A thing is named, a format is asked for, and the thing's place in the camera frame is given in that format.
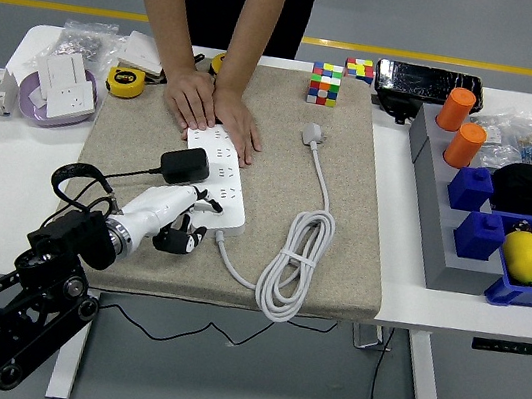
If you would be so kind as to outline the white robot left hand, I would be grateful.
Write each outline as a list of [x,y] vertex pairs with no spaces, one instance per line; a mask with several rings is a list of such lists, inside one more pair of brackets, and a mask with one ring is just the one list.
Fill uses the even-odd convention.
[[169,185],[145,190],[106,220],[113,242],[121,245],[119,255],[131,254],[146,237],[152,238],[161,252],[189,254],[207,230],[198,226],[189,231],[194,205],[201,200],[215,213],[224,211],[208,190],[196,186]]

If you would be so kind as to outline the person's right hand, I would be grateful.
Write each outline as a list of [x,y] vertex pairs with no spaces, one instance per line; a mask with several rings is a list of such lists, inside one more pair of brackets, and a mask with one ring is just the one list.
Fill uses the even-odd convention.
[[180,67],[168,74],[164,100],[182,131],[215,125],[213,84],[209,74],[193,68]]

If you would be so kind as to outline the person's left hand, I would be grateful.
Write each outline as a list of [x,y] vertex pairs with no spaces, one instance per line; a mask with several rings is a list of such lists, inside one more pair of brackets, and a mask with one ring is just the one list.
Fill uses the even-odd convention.
[[239,166],[250,166],[254,163],[254,153],[262,151],[262,142],[255,119],[243,102],[242,95],[216,85],[212,99],[213,118],[218,120],[229,134],[236,148]]

